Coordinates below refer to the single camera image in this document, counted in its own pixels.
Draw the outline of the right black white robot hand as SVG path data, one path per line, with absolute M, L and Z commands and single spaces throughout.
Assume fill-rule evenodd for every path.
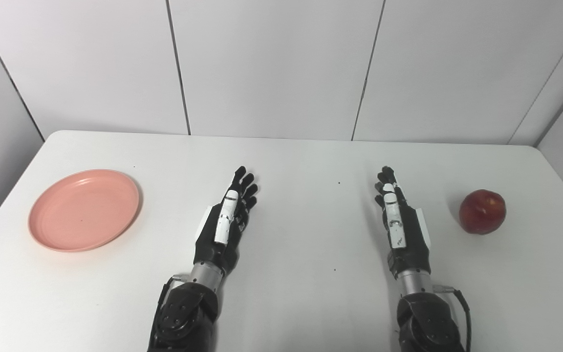
M 388 236 L 391 274 L 395 278 L 407 270 L 431 274 L 431 241 L 422 210 L 409 205 L 391 167 L 384 166 L 377 178 L 375 202 Z

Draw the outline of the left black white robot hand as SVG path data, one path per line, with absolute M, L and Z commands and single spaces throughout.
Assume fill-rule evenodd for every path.
M 239 167 L 221 202 L 211 206 L 206 214 L 195 243 L 194 264 L 212 264 L 224 276 L 235 269 L 238 246 L 257 203 L 257 191 L 254 174 Z

